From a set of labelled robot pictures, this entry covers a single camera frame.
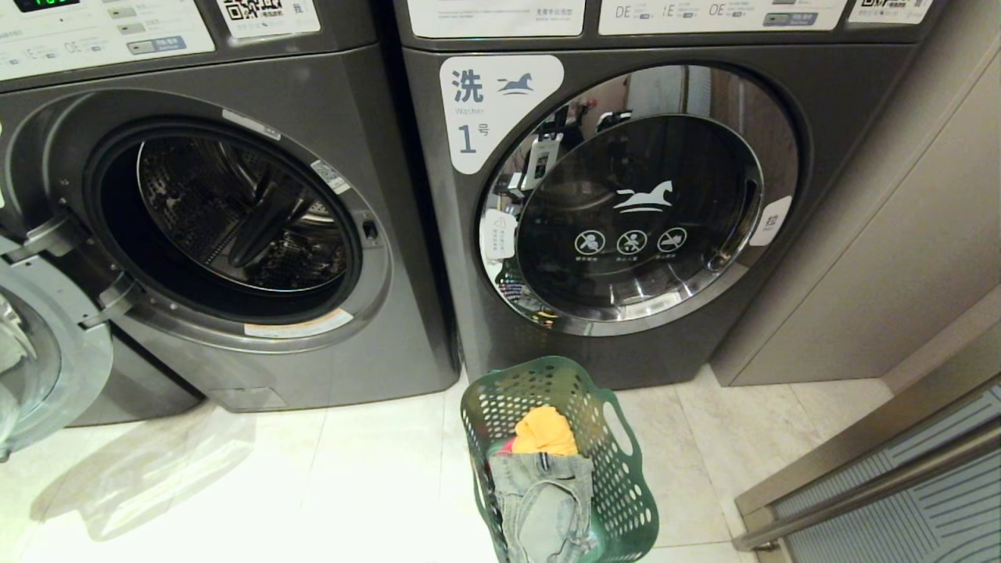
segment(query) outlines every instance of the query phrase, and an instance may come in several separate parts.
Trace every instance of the jeans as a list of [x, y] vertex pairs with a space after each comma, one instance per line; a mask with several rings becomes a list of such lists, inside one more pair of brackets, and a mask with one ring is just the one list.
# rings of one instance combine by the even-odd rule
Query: jeans
[[594, 547], [591, 460], [496, 454], [489, 466], [511, 563], [574, 563]]

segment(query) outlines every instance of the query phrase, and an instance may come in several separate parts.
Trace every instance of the number 1 label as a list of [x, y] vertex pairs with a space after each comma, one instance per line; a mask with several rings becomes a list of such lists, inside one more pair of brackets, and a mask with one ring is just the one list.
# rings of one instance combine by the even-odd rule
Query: number 1 label
[[462, 136], [465, 137], [465, 148], [463, 148], [459, 152], [463, 152], [463, 153], [475, 152], [476, 149], [472, 148], [472, 145], [470, 144], [469, 126], [468, 125], [462, 125], [461, 127], [458, 128], [458, 130], [462, 131]]

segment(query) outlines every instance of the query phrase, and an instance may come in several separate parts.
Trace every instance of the open washer door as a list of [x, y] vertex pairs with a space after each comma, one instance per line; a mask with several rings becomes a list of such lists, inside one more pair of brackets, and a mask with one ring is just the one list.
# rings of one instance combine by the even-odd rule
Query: open washer door
[[107, 323], [50, 261], [0, 236], [0, 461], [79, 417], [111, 373]]
[[731, 70], [664, 65], [566, 100], [483, 197], [487, 278], [526, 319], [619, 336], [732, 287], [792, 203], [799, 147], [780, 101]]

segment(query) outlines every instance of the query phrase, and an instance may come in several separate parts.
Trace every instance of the digital display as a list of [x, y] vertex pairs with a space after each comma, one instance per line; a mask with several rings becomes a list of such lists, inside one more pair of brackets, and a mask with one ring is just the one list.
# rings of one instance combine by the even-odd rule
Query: digital display
[[14, 0], [14, 3], [22, 12], [35, 12], [46, 8], [79, 4], [80, 0]]

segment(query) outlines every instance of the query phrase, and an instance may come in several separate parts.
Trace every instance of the clothes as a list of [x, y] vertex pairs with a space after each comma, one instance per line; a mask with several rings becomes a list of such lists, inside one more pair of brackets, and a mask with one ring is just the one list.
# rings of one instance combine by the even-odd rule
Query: clothes
[[549, 405], [536, 407], [515, 426], [516, 454], [546, 452], [556, 456], [576, 456], [577, 442], [567, 418]]
[[511, 563], [574, 563], [596, 546], [591, 460], [498, 453], [489, 467]]

